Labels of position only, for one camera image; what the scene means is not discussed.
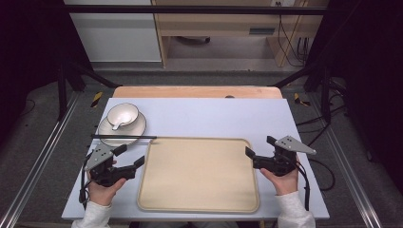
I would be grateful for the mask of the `dark curtain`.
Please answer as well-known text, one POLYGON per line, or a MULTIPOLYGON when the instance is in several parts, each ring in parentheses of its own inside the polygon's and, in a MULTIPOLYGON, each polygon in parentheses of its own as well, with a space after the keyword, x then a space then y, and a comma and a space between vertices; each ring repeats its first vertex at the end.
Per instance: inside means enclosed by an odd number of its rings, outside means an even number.
POLYGON ((328 70, 369 152, 403 194, 403 0, 329 0, 309 60, 343 28, 328 70))
POLYGON ((65 0, 0 0, 0 145, 26 106, 28 94, 57 80, 66 51, 91 68, 65 0))

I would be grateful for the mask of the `wooden table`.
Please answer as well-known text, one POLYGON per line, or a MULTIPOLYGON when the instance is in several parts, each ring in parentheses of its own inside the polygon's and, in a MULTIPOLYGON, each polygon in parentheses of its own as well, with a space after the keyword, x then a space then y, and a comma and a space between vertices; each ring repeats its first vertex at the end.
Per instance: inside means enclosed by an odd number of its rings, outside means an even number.
POLYGON ((251 98, 281 99, 277 87, 249 85, 146 85, 119 86, 113 98, 251 98))

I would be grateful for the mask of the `white bowl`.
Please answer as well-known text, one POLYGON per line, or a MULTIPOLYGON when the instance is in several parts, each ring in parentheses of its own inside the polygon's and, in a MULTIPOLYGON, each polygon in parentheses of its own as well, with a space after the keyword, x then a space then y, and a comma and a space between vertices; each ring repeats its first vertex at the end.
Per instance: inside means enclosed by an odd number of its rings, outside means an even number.
POLYGON ((132 124, 139 115, 139 109, 134 104, 123 103, 113 106, 107 113, 107 120, 114 130, 120 126, 132 124))

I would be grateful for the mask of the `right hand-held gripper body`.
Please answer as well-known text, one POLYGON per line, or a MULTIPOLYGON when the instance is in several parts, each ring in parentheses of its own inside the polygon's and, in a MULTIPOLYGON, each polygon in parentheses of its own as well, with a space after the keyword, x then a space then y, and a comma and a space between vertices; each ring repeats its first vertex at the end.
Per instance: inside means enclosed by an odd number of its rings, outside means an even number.
POLYGON ((297 167, 297 152, 305 153, 309 155, 315 155, 317 152, 315 149, 300 142, 292 136, 285 136, 281 139, 277 139, 277 145, 275 148, 274 159, 275 167, 269 169, 278 177, 282 177, 297 167))

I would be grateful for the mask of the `beige rectangular tray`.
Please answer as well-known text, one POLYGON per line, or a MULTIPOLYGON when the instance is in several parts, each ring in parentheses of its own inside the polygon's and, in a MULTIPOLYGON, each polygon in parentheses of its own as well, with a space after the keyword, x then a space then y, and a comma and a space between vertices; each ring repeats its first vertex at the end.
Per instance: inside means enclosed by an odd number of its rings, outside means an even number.
POLYGON ((138 194, 146 211, 253 213, 259 190, 244 139, 159 138, 150 142, 138 194))

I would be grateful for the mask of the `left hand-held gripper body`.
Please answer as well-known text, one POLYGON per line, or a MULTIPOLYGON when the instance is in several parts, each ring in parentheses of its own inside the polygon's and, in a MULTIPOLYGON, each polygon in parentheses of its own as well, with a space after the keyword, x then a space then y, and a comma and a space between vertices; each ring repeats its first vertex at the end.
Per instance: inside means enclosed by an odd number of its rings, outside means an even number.
POLYGON ((124 170, 113 166, 115 156, 112 153, 113 149, 105 144, 98 144, 84 165, 84 170, 90 174, 90 179, 104 187, 112 186, 124 177, 124 170))

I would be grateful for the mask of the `yellow black tape marker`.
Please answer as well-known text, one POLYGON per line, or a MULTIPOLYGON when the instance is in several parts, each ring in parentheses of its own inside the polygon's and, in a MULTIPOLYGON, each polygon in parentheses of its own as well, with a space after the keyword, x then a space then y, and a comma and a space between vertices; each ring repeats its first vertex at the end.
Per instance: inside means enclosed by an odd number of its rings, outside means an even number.
POLYGON ((100 101, 102 95, 103 95, 103 92, 102 92, 102 91, 96 92, 96 94, 94 95, 94 98, 93 98, 93 100, 92 100, 92 103, 91 103, 90 107, 96 107, 96 106, 98 105, 98 103, 99 103, 99 101, 100 101))
POLYGON ((310 102, 302 101, 300 99, 298 93, 294 93, 294 101, 295 101, 295 104, 298 104, 298 105, 311 106, 310 102))

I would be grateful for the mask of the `wooden desk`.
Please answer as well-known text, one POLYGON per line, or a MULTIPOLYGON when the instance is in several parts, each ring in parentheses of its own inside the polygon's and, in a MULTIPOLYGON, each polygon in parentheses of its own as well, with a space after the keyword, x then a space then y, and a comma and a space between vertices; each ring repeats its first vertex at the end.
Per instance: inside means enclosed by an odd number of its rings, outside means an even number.
MULTIPOLYGON (((330 0, 151 0, 153 6, 236 6, 325 8, 330 0)), ((297 40, 314 40, 320 15, 165 14, 154 15, 160 51, 168 54, 172 37, 260 37, 283 67, 297 54, 297 40)))

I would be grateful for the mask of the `black metal stand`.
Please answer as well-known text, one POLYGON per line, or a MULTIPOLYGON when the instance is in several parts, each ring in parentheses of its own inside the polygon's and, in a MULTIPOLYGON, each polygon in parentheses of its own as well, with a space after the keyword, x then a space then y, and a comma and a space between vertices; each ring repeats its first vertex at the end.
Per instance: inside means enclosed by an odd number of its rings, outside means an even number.
POLYGON ((321 86, 320 113, 325 122, 329 124, 331 122, 331 110, 329 105, 331 76, 328 67, 320 64, 311 64, 309 66, 305 66, 299 71, 293 73, 291 76, 274 83, 274 87, 283 88, 302 76, 307 76, 303 86, 306 92, 313 92, 319 86, 321 86))
POLYGON ((59 97, 59 116, 58 120, 61 121, 67 115, 67 83, 70 83, 74 91, 83 91, 86 87, 82 76, 86 75, 91 79, 101 83, 109 88, 117 88, 115 84, 101 75, 95 73, 92 69, 80 66, 77 63, 69 62, 62 63, 58 69, 58 97, 59 97))

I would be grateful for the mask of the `white plate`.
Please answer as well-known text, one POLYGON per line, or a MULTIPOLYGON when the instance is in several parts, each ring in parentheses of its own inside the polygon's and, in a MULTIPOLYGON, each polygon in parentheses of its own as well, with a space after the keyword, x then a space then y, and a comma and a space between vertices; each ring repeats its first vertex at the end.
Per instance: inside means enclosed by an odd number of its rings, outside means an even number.
MULTIPOLYGON (((104 118, 98 126, 97 133, 99 135, 126 135, 126 136, 142 136, 146 129, 146 119, 142 113, 137 119, 128 125, 122 125, 117 130, 112 129, 112 125, 107 118, 104 118)), ((121 144, 132 144, 136 139, 101 139, 101 142, 112 147, 118 147, 121 144)))

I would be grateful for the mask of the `aluminium rail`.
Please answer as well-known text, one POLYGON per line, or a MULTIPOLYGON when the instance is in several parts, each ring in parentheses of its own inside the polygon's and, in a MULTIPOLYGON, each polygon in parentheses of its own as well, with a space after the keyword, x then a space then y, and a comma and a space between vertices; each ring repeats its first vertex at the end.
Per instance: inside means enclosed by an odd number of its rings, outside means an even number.
POLYGON ((17 192, 12 204, 9 206, 4 216, 0 219, 0 228, 13 228, 17 223, 17 220, 25 208, 33 189, 35 188, 46 165, 48 164, 49 158, 51 157, 57 143, 64 133, 67 123, 70 120, 80 96, 81 94, 79 92, 73 92, 71 94, 71 97, 67 103, 66 114, 53 127, 45 145, 43 146, 32 168, 29 170, 29 173, 17 192))
POLYGON ((381 221, 363 185, 362 172, 371 167, 364 147, 350 122, 346 108, 331 106, 331 122, 320 119, 323 133, 313 142, 318 152, 313 156, 335 175, 334 187, 322 192, 331 222, 336 227, 382 228, 381 221))

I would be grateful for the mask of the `person's right hand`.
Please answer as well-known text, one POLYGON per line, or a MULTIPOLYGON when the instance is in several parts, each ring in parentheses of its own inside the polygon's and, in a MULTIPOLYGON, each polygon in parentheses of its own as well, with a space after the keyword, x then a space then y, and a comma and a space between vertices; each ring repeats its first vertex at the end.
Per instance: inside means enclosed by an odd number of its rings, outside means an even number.
POLYGON ((269 170, 265 168, 261 168, 260 173, 272 184, 276 189, 276 193, 278 196, 284 196, 287 194, 294 193, 298 190, 298 171, 297 169, 293 170, 292 172, 278 177, 269 170))

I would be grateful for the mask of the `person's left hand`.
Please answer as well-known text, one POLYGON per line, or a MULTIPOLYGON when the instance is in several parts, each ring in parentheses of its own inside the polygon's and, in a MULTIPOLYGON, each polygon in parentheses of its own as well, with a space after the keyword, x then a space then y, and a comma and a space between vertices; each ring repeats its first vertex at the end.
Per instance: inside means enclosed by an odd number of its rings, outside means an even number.
POLYGON ((109 206, 116 193, 125 185, 126 179, 121 178, 112 186, 104 187, 96 182, 88 185, 89 200, 101 206, 109 206))

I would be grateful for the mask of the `white ceramic spoon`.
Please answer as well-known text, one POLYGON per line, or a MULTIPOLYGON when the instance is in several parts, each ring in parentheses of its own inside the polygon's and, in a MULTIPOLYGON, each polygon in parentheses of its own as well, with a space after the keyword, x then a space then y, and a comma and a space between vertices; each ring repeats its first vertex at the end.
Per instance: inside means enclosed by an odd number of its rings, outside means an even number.
POLYGON ((132 116, 127 113, 118 114, 111 119, 112 129, 117 130, 122 124, 130 124, 132 116))

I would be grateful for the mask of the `black frame crossbar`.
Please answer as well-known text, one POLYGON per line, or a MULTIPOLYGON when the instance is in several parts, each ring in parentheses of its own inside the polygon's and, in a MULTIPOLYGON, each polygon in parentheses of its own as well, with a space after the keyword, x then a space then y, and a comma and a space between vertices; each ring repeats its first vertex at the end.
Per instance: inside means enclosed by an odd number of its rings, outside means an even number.
POLYGON ((65 5, 65 9, 71 13, 324 15, 328 12, 326 8, 236 6, 65 5))

